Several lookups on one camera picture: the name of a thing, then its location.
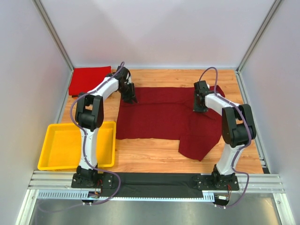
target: wooden tabletop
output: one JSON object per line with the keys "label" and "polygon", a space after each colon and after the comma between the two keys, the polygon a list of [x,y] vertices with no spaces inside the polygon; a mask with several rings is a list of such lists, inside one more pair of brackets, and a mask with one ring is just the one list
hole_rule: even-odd
{"label": "wooden tabletop", "polygon": [[[203,70],[182,69],[131,69],[132,81],[136,87],[193,87]],[[212,86],[214,70],[208,71],[203,80]],[[219,70],[218,85],[226,98],[241,104],[242,98],[233,70]],[[74,99],[69,96],[62,123],[70,123],[69,110]],[[104,120],[117,121],[120,93],[114,92],[105,102]],[[210,173],[221,157],[224,141],[219,143],[199,162],[184,157],[178,152],[179,141],[163,139],[116,140],[114,172],[144,173]],[[237,170],[248,173],[263,173],[255,143],[246,148],[237,164]]]}

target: gray floor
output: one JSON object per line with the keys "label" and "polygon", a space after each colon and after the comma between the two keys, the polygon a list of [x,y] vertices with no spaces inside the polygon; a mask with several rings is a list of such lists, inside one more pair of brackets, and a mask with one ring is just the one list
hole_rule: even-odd
{"label": "gray floor", "polygon": [[[232,202],[239,194],[232,194]],[[44,210],[60,210],[78,200],[42,200]],[[35,208],[31,225],[277,225],[272,195],[247,194],[234,208],[222,210],[203,202],[110,201],[59,213]]]}

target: white backdrop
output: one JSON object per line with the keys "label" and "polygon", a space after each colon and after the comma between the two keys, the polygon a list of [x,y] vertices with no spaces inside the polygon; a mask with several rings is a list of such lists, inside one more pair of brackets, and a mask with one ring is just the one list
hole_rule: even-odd
{"label": "white backdrop", "polygon": [[273,0],[42,0],[75,67],[237,67]]}
{"label": "white backdrop", "polygon": [[300,2],[283,1],[242,71],[268,166],[300,224]]}
{"label": "white backdrop", "polygon": [[30,0],[0,4],[0,224],[15,224],[70,78]]}

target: yellow bin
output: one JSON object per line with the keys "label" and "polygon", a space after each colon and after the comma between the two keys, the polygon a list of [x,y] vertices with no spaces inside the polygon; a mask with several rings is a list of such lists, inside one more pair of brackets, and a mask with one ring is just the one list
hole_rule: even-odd
{"label": "yellow bin", "polygon": [[[114,165],[116,143],[116,122],[104,121],[97,135],[98,168]],[[81,157],[81,135],[73,123],[48,126],[39,170],[75,171]]]}

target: red cloth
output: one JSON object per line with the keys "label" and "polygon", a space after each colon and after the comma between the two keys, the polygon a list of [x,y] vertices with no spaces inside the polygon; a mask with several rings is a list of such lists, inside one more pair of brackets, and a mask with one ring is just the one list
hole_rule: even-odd
{"label": "red cloth", "polygon": [[80,92],[88,92],[97,87],[111,72],[111,67],[75,68],[69,95],[79,95]]}
{"label": "red cloth", "polygon": [[135,94],[138,104],[120,102],[117,139],[180,140],[179,152],[199,161],[219,142],[221,116],[193,112],[194,88],[135,88]]}

